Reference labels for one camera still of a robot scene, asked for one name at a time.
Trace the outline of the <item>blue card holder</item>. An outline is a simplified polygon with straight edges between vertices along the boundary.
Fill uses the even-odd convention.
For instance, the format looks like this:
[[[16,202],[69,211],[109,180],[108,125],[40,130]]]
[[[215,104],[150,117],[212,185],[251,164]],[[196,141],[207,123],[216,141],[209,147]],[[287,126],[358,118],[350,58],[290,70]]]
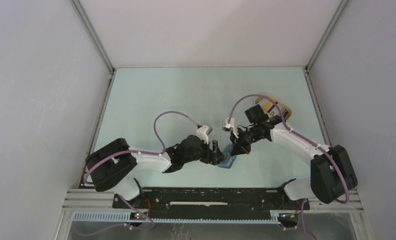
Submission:
[[[229,144],[223,150],[224,160],[221,161],[217,166],[219,168],[230,169],[235,162],[237,156],[231,155],[231,151],[233,149],[233,144]]]

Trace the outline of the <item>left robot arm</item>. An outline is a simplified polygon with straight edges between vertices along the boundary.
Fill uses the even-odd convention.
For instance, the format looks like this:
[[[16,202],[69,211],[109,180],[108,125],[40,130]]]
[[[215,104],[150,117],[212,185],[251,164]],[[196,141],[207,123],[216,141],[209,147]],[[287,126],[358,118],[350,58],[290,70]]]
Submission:
[[[124,138],[118,138],[89,155],[83,182],[93,185],[97,192],[112,191],[124,198],[131,208],[143,204],[144,195],[137,179],[129,177],[133,170],[173,173],[190,162],[218,165],[225,160],[218,142],[205,143],[196,135],[189,135],[164,153],[141,151]]]

